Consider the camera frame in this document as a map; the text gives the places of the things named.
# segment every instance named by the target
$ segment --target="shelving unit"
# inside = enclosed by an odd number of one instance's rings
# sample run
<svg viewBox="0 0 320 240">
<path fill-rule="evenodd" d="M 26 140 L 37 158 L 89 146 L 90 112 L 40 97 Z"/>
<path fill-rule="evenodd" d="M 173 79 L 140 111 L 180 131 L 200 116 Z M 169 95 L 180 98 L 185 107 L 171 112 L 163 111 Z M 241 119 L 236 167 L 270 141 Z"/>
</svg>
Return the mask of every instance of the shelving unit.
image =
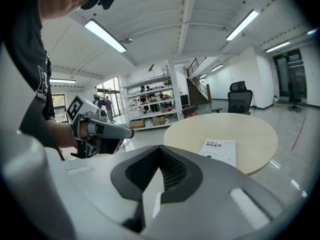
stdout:
<svg viewBox="0 0 320 240">
<path fill-rule="evenodd" d="M 175 122 L 178 121 L 179 116 L 177 114 L 178 112 L 177 112 L 176 109 L 172 109 L 171 111 L 164 112 L 164 113 L 162 113 L 161 111 L 159 111 L 159 112 L 149 112 L 149 113 L 147 112 L 146 114 L 142 114 L 140 116 L 136 116 L 137 114 L 133 113 L 135 110 L 139 110 L 140 108 L 143 108 L 144 106 L 158 105 L 158 104 L 169 103 L 169 102 L 172 102 L 172 106 L 175 105 L 176 97 L 173 97 L 173 86 L 172 85 L 165 85 L 165 86 L 163 85 L 163 82 L 167 81 L 168 79 L 170 79 L 170 77 L 171 76 L 169 74 L 160 75 L 160 76 L 156 76 L 156 77 L 153 77 L 153 78 L 148 78 L 148 79 L 140 80 L 140 81 L 137 81 L 137 82 L 134 82 L 134 83 L 130 83 L 130 84 L 127 84 L 126 86 L 122 86 L 121 87 L 121 88 L 126 89 L 126 92 L 127 92 L 127 95 L 125 95 L 125 93 L 123 94 L 125 101 L 129 101 L 130 99 L 136 100 L 136 98 L 138 98 L 140 96 L 147 96 L 148 97 L 148 95 L 151 95 L 151 94 L 172 90 L 172 94 L 171 94 L 172 98 L 170 98 L 170 99 L 159 100 L 159 97 L 157 97 L 158 101 L 156 101 L 156 102 L 145 103 L 145 104 L 140 104 L 140 105 L 133 105 L 133 106 L 127 106 L 127 108 L 126 108 L 126 118 L 127 118 L 128 127 L 130 126 L 130 124 L 131 124 L 130 122 L 131 121 L 139 121 L 139 120 L 143 120 L 143 119 L 151 119 L 151 118 L 155 118 L 155 117 L 161 117 L 161 116 L 166 116 L 166 115 L 168 116 L 168 115 L 172 115 L 172 114 L 173 114 L 173 116 L 172 116 L 173 118 L 170 119 L 170 122 L 168 124 L 161 124 L 161 125 L 155 125 L 155 126 L 144 127 L 144 128 L 135 128 L 134 130 L 139 131 L 139 130 L 145 130 L 145 129 L 169 127 L 169 126 L 171 126 L 172 124 L 174 124 Z M 153 88 L 153 90 L 150 90 L 150 91 L 136 92 L 136 93 L 129 94 L 130 93 L 129 91 L 131 89 L 136 89 L 136 88 L 139 88 L 142 85 L 146 86 L 146 85 L 151 85 L 151 84 L 155 84 L 155 86 L 157 86 L 157 87 Z"/>
</svg>

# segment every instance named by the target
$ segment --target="cardboard box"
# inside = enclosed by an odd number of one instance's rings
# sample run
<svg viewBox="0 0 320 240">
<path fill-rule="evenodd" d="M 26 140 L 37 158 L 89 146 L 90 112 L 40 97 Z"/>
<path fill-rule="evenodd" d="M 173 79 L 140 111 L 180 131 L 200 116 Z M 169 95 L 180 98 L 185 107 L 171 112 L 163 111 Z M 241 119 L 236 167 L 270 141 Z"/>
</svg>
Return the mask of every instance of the cardboard box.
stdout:
<svg viewBox="0 0 320 240">
<path fill-rule="evenodd" d="M 153 126 L 161 126 L 165 124 L 165 117 L 160 116 L 160 117 L 154 117 L 152 118 L 153 121 Z"/>
<path fill-rule="evenodd" d="M 130 121 L 129 127 L 132 129 L 138 129 L 138 128 L 145 128 L 145 121 L 144 120 L 136 120 L 136 121 Z"/>
</svg>

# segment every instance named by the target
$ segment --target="floor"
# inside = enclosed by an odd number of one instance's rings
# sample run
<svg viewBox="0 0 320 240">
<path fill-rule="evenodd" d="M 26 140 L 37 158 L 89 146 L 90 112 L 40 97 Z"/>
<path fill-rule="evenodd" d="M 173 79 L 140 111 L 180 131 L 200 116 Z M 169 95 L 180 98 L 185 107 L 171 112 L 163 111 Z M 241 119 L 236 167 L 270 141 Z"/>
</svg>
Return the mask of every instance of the floor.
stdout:
<svg viewBox="0 0 320 240">
<path fill-rule="evenodd" d="M 213 108 L 227 112 L 228 102 L 213 100 Z M 277 133 L 278 147 L 273 159 L 260 171 L 250 177 L 273 192 L 289 207 L 297 200 L 305 198 L 312 191 L 315 173 L 318 173 L 320 157 L 320 110 L 301 107 L 301 112 L 287 110 L 287 104 L 266 110 L 251 110 L 252 117 L 269 123 Z M 198 113 L 206 114 L 207 104 L 200 105 Z M 148 145 L 164 143 L 166 127 L 136 131 L 132 139 L 124 141 L 120 151 L 130 151 Z M 143 193 L 146 225 L 160 210 L 160 194 L 164 191 L 163 178 L 158 170 L 150 185 Z"/>
</svg>

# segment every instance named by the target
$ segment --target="column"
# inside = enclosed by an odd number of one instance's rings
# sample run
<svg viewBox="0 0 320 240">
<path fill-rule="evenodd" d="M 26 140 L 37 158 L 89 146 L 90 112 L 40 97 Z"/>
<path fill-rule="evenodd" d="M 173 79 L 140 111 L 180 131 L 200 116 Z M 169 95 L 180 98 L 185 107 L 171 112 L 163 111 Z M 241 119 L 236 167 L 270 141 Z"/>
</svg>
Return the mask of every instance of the column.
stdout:
<svg viewBox="0 0 320 240">
<path fill-rule="evenodd" d="M 167 63 L 168 63 L 168 68 L 170 70 L 172 90 L 173 90 L 174 101 L 175 101 L 175 109 L 177 111 L 177 117 L 178 117 L 178 121 L 179 121 L 180 119 L 183 119 L 184 117 L 182 114 L 182 104 L 181 104 L 181 99 L 180 99 L 180 91 L 179 91 L 177 74 L 176 74 L 176 70 L 175 70 L 174 60 L 171 55 L 168 56 Z"/>
</svg>

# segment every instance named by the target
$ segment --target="paper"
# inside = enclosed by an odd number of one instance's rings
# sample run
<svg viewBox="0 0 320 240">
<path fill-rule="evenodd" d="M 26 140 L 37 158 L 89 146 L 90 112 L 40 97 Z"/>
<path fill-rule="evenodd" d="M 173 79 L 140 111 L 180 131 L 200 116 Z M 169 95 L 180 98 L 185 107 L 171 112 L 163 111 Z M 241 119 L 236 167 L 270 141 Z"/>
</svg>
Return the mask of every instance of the paper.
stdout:
<svg viewBox="0 0 320 240">
<path fill-rule="evenodd" d="M 225 139 L 206 139 L 199 155 L 236 167 L 236 142 Z"/>
</svg>

